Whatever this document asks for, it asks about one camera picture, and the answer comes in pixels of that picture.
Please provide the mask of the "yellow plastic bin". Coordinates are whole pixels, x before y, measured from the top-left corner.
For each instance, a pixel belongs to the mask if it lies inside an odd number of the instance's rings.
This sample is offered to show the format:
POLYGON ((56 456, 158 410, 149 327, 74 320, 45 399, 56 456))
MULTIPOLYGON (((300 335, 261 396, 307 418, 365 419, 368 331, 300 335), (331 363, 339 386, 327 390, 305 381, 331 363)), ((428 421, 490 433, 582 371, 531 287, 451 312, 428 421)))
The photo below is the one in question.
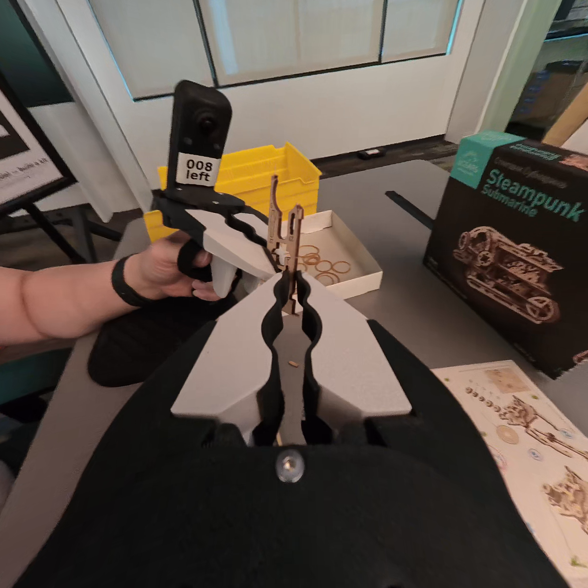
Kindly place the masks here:
POLYGON ((320 170, 291 143, 227 153, 222 156, 212 194, 203 198, 205 205, 229 194, 245 205, 268 216, 270 180, 278 176, 277 204, 283 213, 300 204, 305 216, 318 211, 320 170))

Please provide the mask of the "white cardboard tray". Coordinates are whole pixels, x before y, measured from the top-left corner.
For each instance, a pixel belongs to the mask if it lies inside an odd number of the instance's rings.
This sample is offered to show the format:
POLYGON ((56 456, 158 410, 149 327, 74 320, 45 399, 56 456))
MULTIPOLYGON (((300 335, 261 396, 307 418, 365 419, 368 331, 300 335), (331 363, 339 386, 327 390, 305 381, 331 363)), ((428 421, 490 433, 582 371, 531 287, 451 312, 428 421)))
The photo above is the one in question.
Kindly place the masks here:
POLYGON ((325 286, 334 295, 348 299, 379 289, 383 270, 334 211, 317 212, 303 219, 301 245, 318 246, 321 255, 330 261, 351 263, 352 269, 341 283, 325 286))

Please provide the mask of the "black table slot cover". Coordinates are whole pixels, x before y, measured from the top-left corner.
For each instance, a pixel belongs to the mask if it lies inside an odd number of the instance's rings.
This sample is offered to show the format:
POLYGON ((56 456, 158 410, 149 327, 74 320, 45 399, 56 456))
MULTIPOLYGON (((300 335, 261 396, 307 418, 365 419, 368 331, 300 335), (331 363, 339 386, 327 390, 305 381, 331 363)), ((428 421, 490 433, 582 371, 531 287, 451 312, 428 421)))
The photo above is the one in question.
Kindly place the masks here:
POLYGON ((416 205, 411 203, 408 199, 404 198, 394 190, 387 190, 385 195, 430 231, 433 229, 434 220, 421 209, 419 209, 416 205))

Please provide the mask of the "large dark wall screen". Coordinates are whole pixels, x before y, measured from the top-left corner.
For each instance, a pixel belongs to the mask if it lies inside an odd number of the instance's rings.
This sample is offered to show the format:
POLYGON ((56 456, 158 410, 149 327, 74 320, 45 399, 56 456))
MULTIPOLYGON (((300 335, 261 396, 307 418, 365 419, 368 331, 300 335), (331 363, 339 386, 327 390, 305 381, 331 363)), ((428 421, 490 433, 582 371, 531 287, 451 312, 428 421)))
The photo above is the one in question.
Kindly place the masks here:
POLYGON ((16 1, 1 1, 1 73, 28 108, 74 101, 16 1))

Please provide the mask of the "wooden easel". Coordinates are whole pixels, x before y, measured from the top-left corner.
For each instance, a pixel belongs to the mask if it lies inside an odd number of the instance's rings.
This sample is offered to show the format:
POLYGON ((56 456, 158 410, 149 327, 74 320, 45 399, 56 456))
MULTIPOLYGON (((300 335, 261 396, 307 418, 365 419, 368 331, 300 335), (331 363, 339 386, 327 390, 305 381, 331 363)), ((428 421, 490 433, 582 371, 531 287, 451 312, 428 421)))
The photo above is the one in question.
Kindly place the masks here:
POLYGON ((547 131, 541 143, 561 147, 587 120, 587 85, 547 131))

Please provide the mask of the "black wristband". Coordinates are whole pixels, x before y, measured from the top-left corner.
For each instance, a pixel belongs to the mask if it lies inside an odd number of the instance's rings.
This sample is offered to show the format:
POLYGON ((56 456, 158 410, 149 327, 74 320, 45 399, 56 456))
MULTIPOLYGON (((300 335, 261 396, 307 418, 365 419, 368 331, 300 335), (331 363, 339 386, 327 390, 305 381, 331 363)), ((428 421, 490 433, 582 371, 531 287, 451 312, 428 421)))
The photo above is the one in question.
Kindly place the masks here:
POLYGON ((145 298, 138 294, 125 280, 124 270, 129 256, 124 256, 117 260, 111 273, 111 285, 114 292, 125 302, 132 307, 145 307, 154 303, 154 300, 145 298))

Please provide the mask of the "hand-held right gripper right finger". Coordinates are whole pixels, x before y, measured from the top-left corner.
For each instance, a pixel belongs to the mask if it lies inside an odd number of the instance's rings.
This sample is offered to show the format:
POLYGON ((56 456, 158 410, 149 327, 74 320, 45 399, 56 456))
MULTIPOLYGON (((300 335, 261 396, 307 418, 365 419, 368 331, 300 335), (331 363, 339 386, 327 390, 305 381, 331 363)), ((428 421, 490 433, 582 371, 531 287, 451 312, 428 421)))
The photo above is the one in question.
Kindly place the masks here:
POLYGON ((369 320, 308 273, 299 272, 305 353, 306 442, 331 442, 347 425, 412 411, 369 320))

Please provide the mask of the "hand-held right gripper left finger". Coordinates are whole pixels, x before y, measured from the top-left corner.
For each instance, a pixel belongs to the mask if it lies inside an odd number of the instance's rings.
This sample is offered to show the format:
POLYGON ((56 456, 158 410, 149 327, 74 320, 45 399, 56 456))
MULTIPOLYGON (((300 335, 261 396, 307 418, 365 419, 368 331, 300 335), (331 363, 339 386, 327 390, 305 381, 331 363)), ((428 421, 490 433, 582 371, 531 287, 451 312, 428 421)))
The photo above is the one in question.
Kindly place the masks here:
POLYGON ((248 444, 273 444, 282 422, 274 346, 281 332, 282 273, 277 273, 216 321, 172 414, 234 424, 248 444))

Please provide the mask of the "pile of rubber bands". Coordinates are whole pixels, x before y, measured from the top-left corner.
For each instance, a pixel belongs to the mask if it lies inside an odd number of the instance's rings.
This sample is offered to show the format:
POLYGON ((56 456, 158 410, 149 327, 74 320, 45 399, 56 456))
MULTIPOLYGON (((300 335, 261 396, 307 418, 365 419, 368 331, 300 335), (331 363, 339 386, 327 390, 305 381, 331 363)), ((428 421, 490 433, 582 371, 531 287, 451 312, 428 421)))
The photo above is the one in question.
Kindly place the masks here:
POLYGON ((301 245, 297 260, 300 271, 308 273, 325 286, 341 283, 352 269, 349 261, 330 261, 324 258, 315 245, 301 245))

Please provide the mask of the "person's left forearm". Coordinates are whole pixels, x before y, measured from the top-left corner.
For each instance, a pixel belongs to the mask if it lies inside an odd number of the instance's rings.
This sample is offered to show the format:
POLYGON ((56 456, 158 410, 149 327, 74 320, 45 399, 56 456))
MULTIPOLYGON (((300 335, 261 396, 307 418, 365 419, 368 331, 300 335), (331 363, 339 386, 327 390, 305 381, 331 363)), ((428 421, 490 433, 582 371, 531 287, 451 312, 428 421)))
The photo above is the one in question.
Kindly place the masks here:
POLYGON ((1 346, 76 339, 136 310, 112 286, 114 262, 1 268, 1 346))

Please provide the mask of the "black framed marker sign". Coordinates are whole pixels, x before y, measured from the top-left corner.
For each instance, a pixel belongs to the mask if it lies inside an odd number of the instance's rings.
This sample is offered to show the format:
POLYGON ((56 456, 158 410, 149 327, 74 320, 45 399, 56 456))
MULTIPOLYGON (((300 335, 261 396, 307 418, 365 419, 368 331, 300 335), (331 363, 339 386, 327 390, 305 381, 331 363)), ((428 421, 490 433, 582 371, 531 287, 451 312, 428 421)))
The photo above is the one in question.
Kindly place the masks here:
POLYGON ((1 215, 77 183, 29 109, 1 75, 1 215))

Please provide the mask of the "forked wooden model part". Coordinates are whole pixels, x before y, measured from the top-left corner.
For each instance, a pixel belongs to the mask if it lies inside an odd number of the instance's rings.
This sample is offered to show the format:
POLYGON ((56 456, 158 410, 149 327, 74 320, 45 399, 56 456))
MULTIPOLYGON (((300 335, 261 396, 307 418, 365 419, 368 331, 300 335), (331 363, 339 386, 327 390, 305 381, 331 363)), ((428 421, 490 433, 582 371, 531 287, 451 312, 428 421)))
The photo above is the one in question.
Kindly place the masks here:
POLYGON ((283 307, 283 312, 296 314, 296 272, 298 271, 298 257, 300 245, 300 230, 304 219, 304 209, 296 204, 289 212, 286 227, 286 236, 281 242, 281 261, 283 261, 283 272, 289 279, 288 301, 283 307))

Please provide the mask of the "large glass window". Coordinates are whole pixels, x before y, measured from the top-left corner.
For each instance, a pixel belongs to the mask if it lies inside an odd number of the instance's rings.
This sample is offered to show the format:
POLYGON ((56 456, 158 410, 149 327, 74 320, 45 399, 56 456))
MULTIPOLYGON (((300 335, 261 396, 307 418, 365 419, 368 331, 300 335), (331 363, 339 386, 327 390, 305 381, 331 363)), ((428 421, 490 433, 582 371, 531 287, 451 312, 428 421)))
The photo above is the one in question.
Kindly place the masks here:
POLYGON ((88 1, 133 100, 451 51, 462 1, 88 1))

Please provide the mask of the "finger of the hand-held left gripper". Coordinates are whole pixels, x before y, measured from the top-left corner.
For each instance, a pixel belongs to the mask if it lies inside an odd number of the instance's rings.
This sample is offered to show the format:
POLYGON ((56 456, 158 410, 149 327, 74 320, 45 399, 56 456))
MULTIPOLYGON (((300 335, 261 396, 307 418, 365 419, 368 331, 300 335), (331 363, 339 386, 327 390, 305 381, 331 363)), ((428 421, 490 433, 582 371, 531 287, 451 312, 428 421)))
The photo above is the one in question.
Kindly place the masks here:
POLYGON ((246 243, 267 250, 268 224, 255 214, 250 212, 232 213, 231 230, 246 243))
POLYGON ((210 254, 257 278, 269 279, 277 273, 268 250, 248 244, 234 234, 231 214, 225 217, 206 210, 188 210, 187 214, 203 225, 202 244, 210 254))

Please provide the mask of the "teal chair seat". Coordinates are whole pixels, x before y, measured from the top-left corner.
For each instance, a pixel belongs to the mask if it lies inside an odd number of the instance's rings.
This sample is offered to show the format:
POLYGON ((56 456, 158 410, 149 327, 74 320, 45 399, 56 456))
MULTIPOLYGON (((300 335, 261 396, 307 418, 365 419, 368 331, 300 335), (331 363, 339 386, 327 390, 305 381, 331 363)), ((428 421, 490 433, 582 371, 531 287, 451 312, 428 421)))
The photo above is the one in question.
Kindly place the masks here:
POLYGON ((53 349, 1 364, 1 405, 55 388, 72 349, 53 349))

